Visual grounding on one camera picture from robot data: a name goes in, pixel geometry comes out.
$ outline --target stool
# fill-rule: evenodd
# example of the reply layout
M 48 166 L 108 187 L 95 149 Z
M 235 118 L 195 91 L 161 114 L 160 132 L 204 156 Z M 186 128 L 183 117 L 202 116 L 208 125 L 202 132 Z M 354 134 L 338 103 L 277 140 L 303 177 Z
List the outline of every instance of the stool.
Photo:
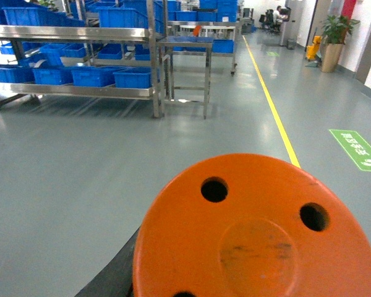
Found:
M 271 157 L 224 155 L 155 199 L 133 282 L 135 297 L 371 297 L 371 247 L 313 176 Z

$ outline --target hole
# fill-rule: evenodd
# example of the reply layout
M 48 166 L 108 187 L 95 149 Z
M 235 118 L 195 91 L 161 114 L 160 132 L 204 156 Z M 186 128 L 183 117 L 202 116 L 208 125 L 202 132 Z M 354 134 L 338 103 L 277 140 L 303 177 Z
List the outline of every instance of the hole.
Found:
M 194 294 L 191 294 L 190 292 L 180 292 L 176 295 L 173 295 L 173 297 L 196 297 Z
M 327 211 L 318 204 L 305 204 L 299 214 L 304 225 L 311 230 L 320 232 L 328 227 Z
M 225 182 L 219 178 L 208 178 L 205 180 L 200 192 L 206 200 L 215 203 L 223 201 L 228 195 Z

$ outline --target yellow floor line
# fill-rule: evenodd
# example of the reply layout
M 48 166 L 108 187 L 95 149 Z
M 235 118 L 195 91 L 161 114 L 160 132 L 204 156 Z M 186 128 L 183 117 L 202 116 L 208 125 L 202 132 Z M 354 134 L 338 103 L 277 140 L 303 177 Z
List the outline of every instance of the yellow floor line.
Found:
M 286 147 L 287 153 L 289 154 L 291 163 L 294 166 L 297 166 L 298 168 L 301 168 L 301 166 L 300 166 L 300 164 L 298 162 L 296 153 L 295 153 L 295 151 L 294 151 L 294 149 L 293 149 L 293 147 L 291 145 L 291 142 L 289 140 L 289 137 L 287 135 L 287 132 L 284 129 L 282 120 L 280 120 L 280 117 L 279 117 L 278 111 L 276 110 L 275 104 L 273 104 L 272 97 L 271 97 L 271 95 L 270 95 L 270 93 L 269 93 L 269 91 L 267 89 L 267 85 L 265 85 L 265 82 L 264 82 L 264 79 L 262 78 L 260 69 L 258 68 L 257 63 L 255 62 L 255 59 L 254 59 L 253 53 L 252 53 L 252 51 L 250 49 L 250 46 L 249 46 L 249 44 L 248 44 L 245 36 L 242 36 L 242 37 L 243 37 L 243 40 L 245 41 L 246 48 L 249 51 L 250 58 L 252 58 L 252 62 L 253 62 L 254 68 L 257 71 L 257 75 L 258 75 L 258 78 L 260 79 L 260 83 L 261 83 L 262 89 L 264 89 L 265 96 L 266 96 L 267 101 L 268 101 L 268 104 L 269 104 L 269 106 L 271 108 L 271 112 L 272 112 L 272 115 L 273 115 L 273 117 L 275 119 L 276 125 L 277 125 L 277 127 L 279 129 L 280 135 L 281 135 L 281 137 L 283 139 L 284 146 Z

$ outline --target potted plant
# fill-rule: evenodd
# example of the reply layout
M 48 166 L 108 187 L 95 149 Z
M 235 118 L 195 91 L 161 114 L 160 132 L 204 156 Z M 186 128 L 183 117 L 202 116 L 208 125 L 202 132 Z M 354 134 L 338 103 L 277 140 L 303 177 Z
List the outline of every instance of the potted plant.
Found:
M 55 5 L 55 0 L 37 0 L 39 5 L 47 7 L 51 11 L 58 11 L 59 9 Z
M 347 34 L 352 35 L 354 26 L 359 20 L 349 19 L 346 16 L 329 15 L 323 26 L 323 44 L 325 47 L 322 63 L 322 72 L 333 72 L 341 56 Z

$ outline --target green floor sign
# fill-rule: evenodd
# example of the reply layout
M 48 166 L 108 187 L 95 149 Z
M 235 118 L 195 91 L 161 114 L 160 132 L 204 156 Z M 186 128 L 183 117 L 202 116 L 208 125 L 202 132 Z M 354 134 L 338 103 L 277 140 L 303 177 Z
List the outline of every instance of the green floor sign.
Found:
M 267 55 L 269 55 L 270 57 L 278 57 L 279 54 L 274 52 L 274 51 L 267 51 Z
M 345 152 L 362 171 L 371 171 L 371 146 L 356 131 L 330 129 Z

